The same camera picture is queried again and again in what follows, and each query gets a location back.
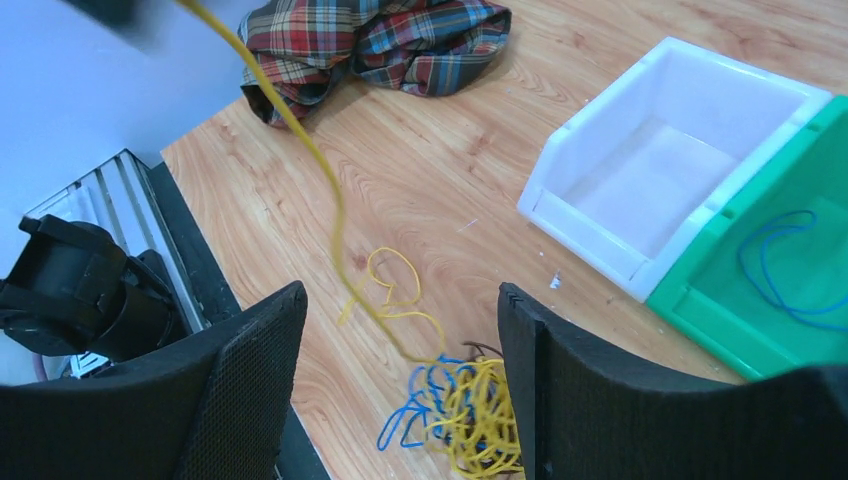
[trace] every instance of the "plastic bin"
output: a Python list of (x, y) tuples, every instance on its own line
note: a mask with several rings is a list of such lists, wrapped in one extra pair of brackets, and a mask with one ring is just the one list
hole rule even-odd
[[(774, 238), (762, 263), (768, 235), (752, 234), (799, 210), (815, 213), (816, 225)], [(805, 224), (805, 217), (781, 224)], [(749, 379), (848, 362), (848, 333), (802, 324), (757, 291), (752, 280), (766, 286), (763, 264), (790, 306), (816, 310), (848, 295), (848, 98), (836, 97), (786, 144), (706, 225), (647, 301)], [(848, 306), (800, 316), (848, 328)]]
[(551, 135), (518, 210), (644, 301), (831, 98), (666, 38)]

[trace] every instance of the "blue rope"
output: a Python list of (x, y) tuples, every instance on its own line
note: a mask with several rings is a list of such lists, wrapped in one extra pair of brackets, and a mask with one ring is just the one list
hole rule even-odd
[[(412, 426), (415, 425), (419, 419), (422, 427), (426, 429), (430, 424), (430, 419), (427, 416), (428, 414), (431, 414), (433, 420), (440, 418), (440, 415), (445, 415), (444, 399), (447, 394), (457, 386), (456, 379), (454, 378), (454, 375), (451, 374), (448, 366), (462, 365), (465, 362), (456, 358), (447, 357), (444, 354), (439, 356), (438, 361), (442, 365), (434, 364), (429, 367), (419, 366), (413, 370), (412, 374), (410, 374), (409, 381), (407, 382), (407, 392), (409, 397), (407, 398), (406, 404), (395, 410), (394, 413), (389, 416), (386, 423), (383, 425), (383, 430), (380, 431), (380, 435), (377, 437), (377, 449), (381, 452), (385, 451), (389, 447), (392, 438), (395, 436), (398, 429), (400, 429), (404, 419), (407, 418), (407, 414), (412, 413), (412, 416), (407, 419), (406, 426), (403, 429), (403, 434), (400, 437), (400, 446), (403, 448), (415, 448), (424, 445), (424, 441), (410, 442), (408, 438), (409, 433), (412, 430)], [(462, 365), (457, 369), (457, 374), (465, 370), (470, 370), (472, 374), (474, 373), (473, 367), (469, 365)], [(418, 378), (422, 373), (424, 373), (424, 386), (419, 388), (417, 387), (419, 383)], [(439, 381), (442, 379), (438, 378), (440, 375), (443, 377), (442, 382)], [(420, 401), (420, 399), (428, 392), (435, 406), (435, 410), (422, 404)], [(469, 403), (468, 406), (471, 407), (470, 396), (467, 399), (467, 402)], [(437, 439), (443, 440), (443, 430), (441, 427), (434, 428), (432, 433)]]
[[(809, 222), (806, 224), (785, 224), (780, 223), (784, 219), (796, 216), (796, 215), (807, 215), (809, 216)], [(793, 319), (797, 320), (800, 323), (805, 325), (809, 325), (811, 327), (824, 328), (828, 330), (834, 330), (838, 332), (846, 332), (848, 333), (848, 327), (840, 326), (840, 325), (830, 325), (827, 323), (816, 322), (812, 320), (808, 320), (806, 318), (801, 317), (800, 315), (824, 315), (835, 310), (838, 310), (845, 305), (848, 305), (848, 295), (846, 295), (842, 300), (830, 305), (828, 307), (819, 308), (819, 309), (805, 309), (805, 308), (796, 308), (791, 307), (784, 300), (783, 295), (780, 294), (777, 285), (774, 282), (774, 279), (771, 276), (771, 273), (768, 269), (768, 264), (766, 261), (766, 254), (768, 252), (768, 248), (772, 242), (777, 240), (778, 238), (785, 237), (791, 234), (803, 233), (811, 230), (816, 223), (818, 223), (818, 216), (815, 212), (811, 210), (797, 210), (789, 213), (784, 213), (783, 215), (779, 215), (768, 223), (760, 227), (757, 231), (749, 235), (739, 246), (739, 250), (737, 251), (737, 258), (739, 260), (739, 264), (742, 267), (742, 271), (745, 274), (745, 277), (748, 278), (748, 281), (754, 285), (754, 288), (760, 293), (765, 301), (767, 301), (770, 305), (775, 308), (779, 308), (785, 311), (789, 316)], [(762, 268), (763, 277), (765, 278), (766, 284), (768, 285), (769, 290), (771, 290), (771, 295), (765, 291), (765, 289), (760, 286), (756, 280), (754, 280), (753, 275), (745, 264), (745, 260), (743, 258), (743, 253), (748, 246), (754, 242), (754, 240), (762, 235), (768, 235), (763, 243), (760, 245), (760, 267)]]

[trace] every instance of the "white debris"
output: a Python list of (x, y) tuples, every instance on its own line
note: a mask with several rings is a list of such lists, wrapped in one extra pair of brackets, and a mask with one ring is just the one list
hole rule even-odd
[(557, 270), (557, 273), (554, 274), (553, 280), (551, 280), (551, 288), (553, 290), (559, 288), (559, 270)]
[(459, 233), (459, 232), (461, 232), (461, 231), (465, 230), (466, 228), (470, 227), (471, 225), (474, 225), (475, 223), (477, 223), (477, 220), (478, 220), (478, 219), (476, 219), (476, 218), (475, 218), (474, 220), (471, 220), (470, 222), (468, 222), (468, 224), (467, 224), (466, 226), (464, 226), (464, 227), (460, 228), (459, 230), (457, 230), (457, 231), (456, 231), (456, 233)]

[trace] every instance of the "white plastic bin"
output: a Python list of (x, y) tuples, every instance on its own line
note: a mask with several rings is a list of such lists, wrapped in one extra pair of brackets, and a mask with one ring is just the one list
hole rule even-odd
[(518, 210), (645, 301), (831, 98), (666, 38), (551, 135)]

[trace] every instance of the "white wall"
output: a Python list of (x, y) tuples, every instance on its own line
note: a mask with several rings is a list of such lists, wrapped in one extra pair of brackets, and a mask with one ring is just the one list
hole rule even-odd
[[(235, 29), (263, 3), (209, 7)], [(241, 95), (229, 47), (160, 4), (158, 44), (142, 53), (60, 0), (0, 0), (0, 278), (27, 240), (23, 213), (123, 148), (156, 162)]]

